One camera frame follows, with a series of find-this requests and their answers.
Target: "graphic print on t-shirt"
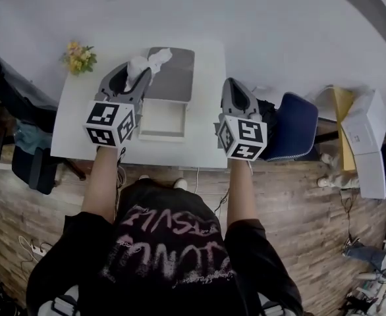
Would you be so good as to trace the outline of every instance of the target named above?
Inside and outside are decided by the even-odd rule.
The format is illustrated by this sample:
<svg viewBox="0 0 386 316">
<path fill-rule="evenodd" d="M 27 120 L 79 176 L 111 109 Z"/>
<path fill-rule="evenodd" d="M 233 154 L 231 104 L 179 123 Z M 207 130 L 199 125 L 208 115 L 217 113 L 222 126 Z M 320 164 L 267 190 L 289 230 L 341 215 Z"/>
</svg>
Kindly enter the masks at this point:
<svg viewBox="0 0 386 316">
<path fill-rule="evenodd" d="M 176 288 L 234 276 L 214 219 L 205 221 L 188 211 L 136 205 L 120 222 L 118 234 L 101 271 L 111 282 L 134 273 L 143 278 L 153 276 Z"/>
</svg>

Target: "tissue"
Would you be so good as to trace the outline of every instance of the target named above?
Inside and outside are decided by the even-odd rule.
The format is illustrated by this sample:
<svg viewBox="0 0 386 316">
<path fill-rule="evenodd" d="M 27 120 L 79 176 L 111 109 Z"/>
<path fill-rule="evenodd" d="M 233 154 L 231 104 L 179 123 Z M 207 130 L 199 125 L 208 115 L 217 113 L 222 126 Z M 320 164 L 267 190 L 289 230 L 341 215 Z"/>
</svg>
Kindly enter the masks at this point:
<svg viewBox="0 0 386 316">
<path fill-rule="evenodd" d="M 161 49 L 157 53 L 149 56 L 149 59 L 143 56 L 133 57 L 127 66 L 128 76 L 124 92 L 127 92 L 133 87 L 137 77 L 147 68 L 151 68 L 152 70 L 152 79 L 150 82 L 151 85 L 153 82 L 153 77 L 161 70 L 161 65 L 168 62 L 171 57 L 173 57 L 173 54 L 169 48 Z"/>
</svg>

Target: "wire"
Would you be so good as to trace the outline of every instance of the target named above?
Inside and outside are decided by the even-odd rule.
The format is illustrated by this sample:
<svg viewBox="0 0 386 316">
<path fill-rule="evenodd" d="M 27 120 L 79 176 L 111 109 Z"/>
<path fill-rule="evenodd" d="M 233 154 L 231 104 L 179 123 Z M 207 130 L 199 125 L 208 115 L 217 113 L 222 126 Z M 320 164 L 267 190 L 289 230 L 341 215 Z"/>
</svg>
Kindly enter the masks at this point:
<svg viewBox="0 0 386 316">
<path fill-rule="evenodd" d="M 49 244 L 48 242 L 42 242 L 41 244 L 40 244 L 40 249 L 42 250 L 42 251 L 46 251 L 46 249 L 45 248 L 42 248 L 42 245 L 47 245 L 47 246 L 49 246 L 49 247 L 53 247 L 53 245 L 51 245 L 51 244 Z"/>
<path fill-rule="evenodd" d="M 196 172 L 196 188 L 194 189 L 195 194 L 198 191 L 198 186 L 199 186 L 199 170 L 200 170 L 200 167 L 198 167 L 198 172 Z"/>
<path fill-rule="evenodd" d="M 23 274 L 23 277 L 25 278 L 25 280 L 28 282 L 28 277 L 26 276 L 26 274 L 24 273 L 24 270 L 23 270 L 23 263 L 27 262 L 27 263 L 31 263 L 33 261 L 35 261 L 36 263 L 38 263 L 39 261 L 34 257 L 34 252 L 32 251 L 32 247 L 31 245 L 29 244 L 29 242 L 27 241 L 27 239 L 25 239 L 23 236 L 19 235 L 18 237 L 19 239 L 19 244 L 20 246 L 30 255 L 30 260 L 23 260 L 20 262 L 20 270 L 22 271 L 22 274 Z M 28 250 L 27 248 L 25 248 L 22 244 L 22 240 L 26 242 L 26 244 L 29 246 L 30 250 Z"/>
<path fill-rule="evenodd" d="M 30 250 L 27 250 L 23 244 L 22 244 L 22 239 L 26 242 L 26 244 L 29 246 Z M 34 252 L 32 251 L 32 247 L 31 245 L 29 244 L 29 242 L 27 241 L 27 239 L 25 239 L 23 236 L 19 235 L 19 244 L 20 246 L 22 246 L 22 248 L 30 255 L 30 257 L 36 262 L 38 263 L 39 261 L 34 257 Z"/>
<path fill-rule="evenodd" d="M 123 166 L 120 163 L 117 163 L 117 183 L 115 184 L 115 209 L 114 209 L 114 218 L 117 218 L 117 211 L 119 210 L 119 200 L 120 200 L 120 189 L 127 183 L 127 174 Z"/>
<path fill-rule="evenodd" d="M 218 220 L 221 216 L 221 206 L 227 202 L 228 200 L 228 194 L 230 192 L 230 188 L 228 187 L 228 190 L 227 190 L 227 193 L 221 198 L 221 200 L 219 201 L 219 205 L 218 207 L 216 208 L 216 210 L 213 211 L 213 214 L 215 214 L 215 216 L 217 215 L 217 210 L 219 210 L 219 217 L 218 217 Z"/>
<path fill-rule="evenodd" d="M 253 169 L 252 169 L 252 164 L 250 164 L 250 161 L 247 161 L 248 168 L 250 169 L 250 172 L 253 175 Z"/>
<path fill-rule="evenodd" d="M 354 205 L 354 202 L 356 201 L 358 192 L 355 189 L 351 189 L 351 196 L 346 198 L 345 201 L 343 200 L 343 190 L 342 189 L 339 190 L 339 195 L 341 197 L 341 205 L 344 208 L 344 211 L 346 213 L 346 218 L 348 220 L 348 237 L 349 237 L 350 241 L 352 242 L 354 239 L 353 239 L 353 237 L 351 235 L 351 231 L 350 231 L 350 228 L 351 228 L 351 216 L 350 216 L 350 214 L 351 214 L 352 206 Z"/>
</svg>

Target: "white box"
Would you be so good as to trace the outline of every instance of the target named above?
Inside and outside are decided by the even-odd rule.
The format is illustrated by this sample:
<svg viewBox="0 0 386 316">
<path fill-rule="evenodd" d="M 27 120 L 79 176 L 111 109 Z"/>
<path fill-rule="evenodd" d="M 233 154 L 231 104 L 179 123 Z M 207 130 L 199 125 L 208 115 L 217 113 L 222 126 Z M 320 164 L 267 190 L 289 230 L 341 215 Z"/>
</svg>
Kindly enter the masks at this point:
<svg viewBox="0 0 386 316">
<path fill-rule="evenodd" d="M 255 161 L 267 145 L 266 123 L 250 119 L 224 116 L 217 135 L 232 159 Z"/>
<path fill-rule="evenodd" d="M 386 177 L 382 152 L 354 156 L 362 198 L 385 199 Z"/>
<path fill-rule="evenodd" d="M 357 97 L 341 126 L 354 155 L 380 151 L 386 133 L 386 110 L 380 93 L 375 90 Z"/>
<path fill-rule="evenodd" d="M 90 101 L 83 127 L 93 144 L 120 149 L 135 127 L 134 106 Z"/>
<path fill-rule="evenodd" d="M 138 138 L 160 142 L 183 143 L 186 103 L 144 99 Z"/>
</svg>

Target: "white tray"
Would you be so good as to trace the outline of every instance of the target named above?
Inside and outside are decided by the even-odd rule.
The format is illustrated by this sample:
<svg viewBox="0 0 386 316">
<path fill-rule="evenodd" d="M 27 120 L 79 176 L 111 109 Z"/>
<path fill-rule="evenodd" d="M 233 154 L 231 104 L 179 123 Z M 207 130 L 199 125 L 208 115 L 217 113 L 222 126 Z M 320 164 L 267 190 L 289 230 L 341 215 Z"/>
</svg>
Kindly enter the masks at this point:
<svg viewBox="0 0 386 316">
<path fill-rule="evenodd" d="M 185 103 L 144 99 L 139 139 L 183 143 L 186 107 Z"/>
</svg>

